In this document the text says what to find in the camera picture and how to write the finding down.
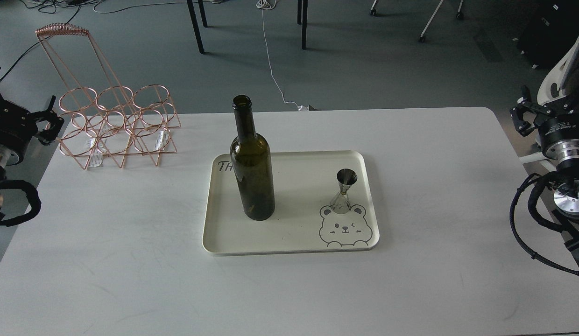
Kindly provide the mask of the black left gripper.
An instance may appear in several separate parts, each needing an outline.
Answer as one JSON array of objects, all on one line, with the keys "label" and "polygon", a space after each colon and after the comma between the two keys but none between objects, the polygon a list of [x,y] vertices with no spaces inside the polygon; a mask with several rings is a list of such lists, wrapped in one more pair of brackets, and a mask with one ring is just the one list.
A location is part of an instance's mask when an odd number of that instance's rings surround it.
[{"label": "black left gripper", "polygon": [[[17,154],[25,154],[35,136],[42,145],[53,143],[64,125],[63,117],[53,110],[56,96],[51,96],[46,109],[30,114],[29,111],[10,101],[0,102],[0,144]],[[48,125],[38,131],[37,123]]]}]

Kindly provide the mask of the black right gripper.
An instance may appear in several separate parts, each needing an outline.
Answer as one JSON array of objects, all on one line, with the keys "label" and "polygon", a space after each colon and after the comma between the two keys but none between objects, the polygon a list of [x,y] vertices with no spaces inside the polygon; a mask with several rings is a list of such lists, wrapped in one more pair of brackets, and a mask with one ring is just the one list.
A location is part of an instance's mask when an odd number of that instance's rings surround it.
[{"label": "black right gripper", "polygon": [[[537,129],[537,144],[540,147],[550,147],[563,140],[579,140],[579,112],[537,116],[534,109],[539,109],[540,105],[533,102],[530,89],[526,85],[521,86],[521,94],[518,106],[510,109],[512,123],[518,134],[526,137]],[[524,119],[525,113],[534,115],[535,122]]]}]

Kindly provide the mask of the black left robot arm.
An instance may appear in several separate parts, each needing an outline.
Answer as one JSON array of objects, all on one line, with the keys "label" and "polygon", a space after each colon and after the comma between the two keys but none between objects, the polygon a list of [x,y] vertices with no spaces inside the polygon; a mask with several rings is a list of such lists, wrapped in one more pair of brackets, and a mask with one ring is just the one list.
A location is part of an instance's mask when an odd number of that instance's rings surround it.
[{"label": "black left robot arm", "polygon": [[[0,226],[13,227],[35,218],[42,202],[38,191],[25,180],[8,179],[6,166],[20,164],[32,138],[48,146],[59,135],[65,121],[53,110],[56,97],[52,96],[46,109],[29,112],[27,109],[3,98],[0,93]],[[21,190],[30,206],[23,215],[6,219],[1,208],[4,203],[3,190]]]}]

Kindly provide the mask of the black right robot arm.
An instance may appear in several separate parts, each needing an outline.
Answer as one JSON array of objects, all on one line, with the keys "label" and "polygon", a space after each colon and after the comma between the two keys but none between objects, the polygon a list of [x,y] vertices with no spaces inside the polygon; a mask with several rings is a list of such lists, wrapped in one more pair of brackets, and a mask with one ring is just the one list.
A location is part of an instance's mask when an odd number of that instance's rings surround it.
[{"label": "black right robot arm", "polygon": [[522,136],[538,131],[542,155],[556,165],[547,174],[530,174],[516,190],[509,208],[512,234],[532,259],[579,277],[579,270],[561,266],[531,249],[515,226],[516,205],[531,187],[528,213],[541,227],[567,232],[571,238],[565,248],[579,264],[579,96],[560,97],[541,105],[533,102],[527,86],[521,91],[521,98],[510,110],[514,127]]}]

